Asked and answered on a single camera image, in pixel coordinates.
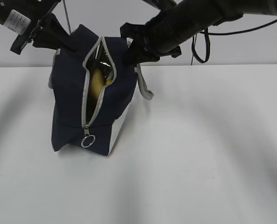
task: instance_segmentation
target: black cable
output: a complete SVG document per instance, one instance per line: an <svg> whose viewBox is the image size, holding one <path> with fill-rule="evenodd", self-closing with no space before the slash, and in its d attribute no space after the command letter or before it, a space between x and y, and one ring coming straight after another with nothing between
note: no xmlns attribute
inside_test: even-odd
<svg viewBox="0 0 277 224"><path fill-rule="evenodd" d="M68 29L69 29L69 34L71 34L71 26L70 26L70 21L69 21L69 16L68 16L68 11L67 11L67 6L66 6L65 0L63 0L63 4L64 4L65 15L66 15L66 21L67 21L67 25L68 25Z"/></svg>
<svg viewBox="0 0 277 224"><path fill-rule="evenodd" d="M193 36L193 42L192 42L192 45L191 45L192 52L193 52L193 57L195 57L200 63L206 63L209 60L209 58L210 58L210 49L211 49L210 38L209 38L210 35L214 35L214 36L228 36L228 35L236 35L236 34L245 34L245 33L249 33L249 32L252 32L252 31L259 30L259 29L263 29L263 28L271 26L271 25L273 25L275 23L277 23L277 19L272 21L272 22L266 23L266 24L264 24L262 26L256 27L256 28L242 30L242 31L237 31L237 32L231 32L231 33L209 33L208 29L205 29L204 32L200 32L200 33L205 35L205 40L206 40L206 59L202 60L198 56L198 54L196 53L196 50L195 50L196 39L194 39L194 36Z"/></svg>
<svg viewBox="0 0 277 224"><path fill-rule="evenodd" d="M205 29L204 35L205 35L205 42L206 42L206 58L205 58L205 60L202 60L199 57L199 55L197 54L196 50L195 50L195 38L194 38L194 36L193 36L193 42L192 42L192 45L191 45L191 50L193 52L193 56L195 57L196 60L198 60L198 62L200 62L202 64L209 61L210 53L211 53L211 42L210 42L210 38L209 38L208 28Z"/></svg>
<svg viewBox="0 0 277 224"><path fill-rule="evenodd" d="M256 28L252 28L252 29L247 29L247 30L242 30L242 31L236 31L236 32L231 32L231 33L208 33L208 34L212 35L212 36L228 36L228 35L236 35L236 34L245 34L245 33L249 33L249 32L252 32L252 31L259 30L259 29L263 29L263 28L271 26L271 25L273 25L275 23L277 23L277 19L272 21L272 22L266 23L266 24L264 24L262 26L259 26L259 27L256 27Z"/></svg>
<svg viewBox="0 0 277 224"><path fill-rule="evenodd" d="M197 40L197 38L198 38L198 34L195 35L194 48L196 46L196 40ZM193 65L193 63L194 63L194 54L191 57L191 64L190 65Z"/></svg>

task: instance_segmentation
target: bag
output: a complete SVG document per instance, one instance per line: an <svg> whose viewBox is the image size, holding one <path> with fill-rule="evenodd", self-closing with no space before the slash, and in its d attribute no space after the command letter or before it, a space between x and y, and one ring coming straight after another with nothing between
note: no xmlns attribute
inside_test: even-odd
<svg viewBox="0 0 277 224"><path fill-rule="evenodd" d="M71 34L77 52L58 49L49 86L55 95L52 145L73 144L109 155L126 118L136 83L150 100L140 66L124 66L125 39L101 37L85 26Z"/></svg>

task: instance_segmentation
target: table surface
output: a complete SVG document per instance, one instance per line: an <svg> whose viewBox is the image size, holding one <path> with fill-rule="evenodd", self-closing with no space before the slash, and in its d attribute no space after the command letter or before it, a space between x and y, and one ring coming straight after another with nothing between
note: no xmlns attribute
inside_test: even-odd
<svg viewBox="0 0 277 224"><path fill-rule="evenodd" d="M102 157L53 152L50 68L0 68L0 224L277 224L277 65L142 70Z"/></svg>

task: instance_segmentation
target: black robotic arm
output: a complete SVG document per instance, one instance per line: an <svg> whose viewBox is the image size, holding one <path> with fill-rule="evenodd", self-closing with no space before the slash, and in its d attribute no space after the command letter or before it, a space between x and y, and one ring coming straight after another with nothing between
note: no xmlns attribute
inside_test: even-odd
<svg viewBox="0 0 277 224"><path fill-rule="evenodd" d="M161 9L159 6L168 0L144 1L157 2L153 6ZM178 57L181 43L210 26L240 19L243 14L277 15L277 0L183 0L161 9L143 26L126 23L121 27L121 36L133 42L125 63L156 62L167 55Z"/></svg>
<svg viewBox="0 0 277 224"><path fill-rule="evenodd" d="M277 0L143 0L160 9L145 25L126 23L123 38L133 42L125 64L155 62L161 56L181 55L179 45L212 25L234 21L243 14L277 15ZM20 54L24 46L76 50L76 45L51 13L61 0L0 0L0 24L19 35L11 50Z"/></svg>

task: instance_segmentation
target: zipper pull ring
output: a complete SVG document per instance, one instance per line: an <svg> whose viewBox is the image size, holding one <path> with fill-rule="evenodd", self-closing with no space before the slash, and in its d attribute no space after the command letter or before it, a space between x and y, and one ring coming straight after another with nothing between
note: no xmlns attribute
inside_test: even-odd
<svg viewBox="0 0 277 224"><path fill-rule="evenodd" d="M89 148L90 146L92 146L94 144L94 142L96 140L96 137L95 137L95 135L90 135L90 131L89 131L89 126L88 125L85 125L83 127L83 129L84 129L84 139L82 140L82 144L81 145L82 145L83 148ZM85 145L85 141L87 139L89 139L89 138L92 138L91 143L88 144L88 145Z"/></svg>

